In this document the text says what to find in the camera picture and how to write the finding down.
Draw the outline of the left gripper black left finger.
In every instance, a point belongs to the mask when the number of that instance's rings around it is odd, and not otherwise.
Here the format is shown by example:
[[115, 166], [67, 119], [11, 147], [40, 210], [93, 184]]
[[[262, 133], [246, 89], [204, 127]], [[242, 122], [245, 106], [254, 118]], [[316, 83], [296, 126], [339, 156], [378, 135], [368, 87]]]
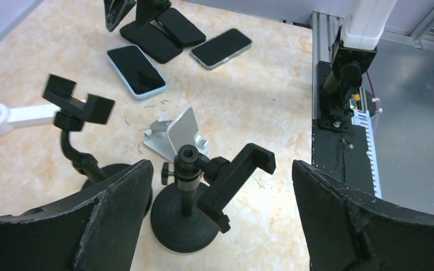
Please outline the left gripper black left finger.
[[129, 270], [153, 174], [141, 160], [56, 202], [0, 216], [0, 270]]

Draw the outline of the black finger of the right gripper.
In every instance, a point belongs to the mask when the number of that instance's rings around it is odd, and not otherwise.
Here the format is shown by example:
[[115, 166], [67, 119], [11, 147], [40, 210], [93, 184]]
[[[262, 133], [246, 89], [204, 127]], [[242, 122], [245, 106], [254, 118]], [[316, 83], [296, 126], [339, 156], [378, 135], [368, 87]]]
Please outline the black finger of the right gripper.
[[171, 7], [169, 0], [137, 0], [135, 26], [143, 28]]
[[105, 25], [109, 32], [113, 32], [126, 17], [137, 1], [134, 0], [104, 0]]

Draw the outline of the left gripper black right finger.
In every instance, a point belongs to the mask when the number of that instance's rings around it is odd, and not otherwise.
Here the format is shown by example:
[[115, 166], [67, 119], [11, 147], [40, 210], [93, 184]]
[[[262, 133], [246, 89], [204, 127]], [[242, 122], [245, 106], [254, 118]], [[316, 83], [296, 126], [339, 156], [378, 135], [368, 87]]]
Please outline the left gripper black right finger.
[[434, 270], [434, 215], [340, 182], [302, 160], [292, 180], [311, 270]]

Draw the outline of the black smartphone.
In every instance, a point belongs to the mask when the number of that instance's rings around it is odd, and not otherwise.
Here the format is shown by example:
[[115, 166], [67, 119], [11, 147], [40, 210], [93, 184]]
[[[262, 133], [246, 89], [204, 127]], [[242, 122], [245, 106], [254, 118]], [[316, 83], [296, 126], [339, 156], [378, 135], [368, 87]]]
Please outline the black smartphone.
[[197, 46], [206, 41], [206, 35], [175, 8], [167, 9], [156, 21], [181, 47]]
[[152, 24], [138, 29], [135, 22], [120, 29], [120, 34], [137, 45], [143, 52], [160, 64], [165, 64], [183, 52], [183, 48]]

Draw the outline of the blue-cased smartphone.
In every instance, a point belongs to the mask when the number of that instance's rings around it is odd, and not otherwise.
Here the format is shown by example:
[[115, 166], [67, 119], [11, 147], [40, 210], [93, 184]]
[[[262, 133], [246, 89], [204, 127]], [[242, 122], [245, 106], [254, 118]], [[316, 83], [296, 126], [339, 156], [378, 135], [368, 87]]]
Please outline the blue-cased smartphone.
[[108, 50], [107, 58], [135, 100], [145, 100], [167, 90], [167, 81], [137, 45]]

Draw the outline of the white-edged smartphone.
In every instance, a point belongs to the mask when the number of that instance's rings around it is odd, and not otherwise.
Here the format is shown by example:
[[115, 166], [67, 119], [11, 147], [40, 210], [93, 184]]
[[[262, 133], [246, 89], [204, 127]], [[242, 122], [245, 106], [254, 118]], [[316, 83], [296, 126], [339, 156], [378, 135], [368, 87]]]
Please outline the white-edged smartphone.
[[209, 39], [191, 49], [190, 56], [211, 71], [251, 48], [253, 41], [236, 28]]

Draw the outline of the black phone stand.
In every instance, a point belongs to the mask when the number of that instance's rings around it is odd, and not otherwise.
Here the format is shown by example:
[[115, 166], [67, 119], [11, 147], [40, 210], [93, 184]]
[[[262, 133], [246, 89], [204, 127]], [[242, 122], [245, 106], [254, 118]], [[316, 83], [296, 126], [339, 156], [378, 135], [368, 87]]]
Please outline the black phone stand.
[[156, 239], [177, 253], [197, 252], [207, 247], [218, 233], [230, 230], [223, 209], [256, 169], [273, 174], [275, 154], [248, 143], [231, 161], [219, 156], [209, 159], [195, 146], [181, 147], [174, 159], [162, 166], [164, 189], [155, 197], [150, 212]]
[[99, 167], [97, 159], [90, 153], [81, 152], [71, 145], [71, 133], [83, 130], [85, 123], [106, 125], [115, 106], [113, 99], [88, 94], [86, 101], [73, 96], [77, 83], [50, 74], [43, 92], [43, 99], [56, 105], [53, 125], [61, 130], [60, 147], [74, 169], [86, 177], [82, 189], [87, 189], [130, 167], [129, 164], [110, 164]]

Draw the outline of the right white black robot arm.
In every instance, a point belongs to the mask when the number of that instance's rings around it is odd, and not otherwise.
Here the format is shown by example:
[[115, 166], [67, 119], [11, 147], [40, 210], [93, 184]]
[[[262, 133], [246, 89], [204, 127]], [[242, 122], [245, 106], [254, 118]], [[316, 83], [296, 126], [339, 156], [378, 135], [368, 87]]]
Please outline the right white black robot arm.
[[[339, 28], [332, 45], [330, 74], [318, 84], [316, 119], [321, 129], [347, 132], [354, 115], [350, 97], [362, 85], [376, 53], [395, 1], [356, 1]], [[105, 23], [112, 32], [132, 8], [138, 28], [144, 27], [171, 7], [170, 1], [104, 1]]]

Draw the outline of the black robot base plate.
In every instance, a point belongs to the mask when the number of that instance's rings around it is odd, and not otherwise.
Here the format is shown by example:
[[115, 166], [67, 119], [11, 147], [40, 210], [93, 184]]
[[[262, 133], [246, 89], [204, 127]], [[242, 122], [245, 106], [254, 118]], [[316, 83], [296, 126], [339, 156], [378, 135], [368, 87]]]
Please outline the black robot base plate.
[[311, 163], [331, 177], [378, 198], [382, 197], [376, 147], [364, 88], [361, 100], [350, 100], [353, 117], [335, 127], [323, 122], [319, 87], [331, 73], [329, 62], [319, 61], [313, 70], [312, 155]]

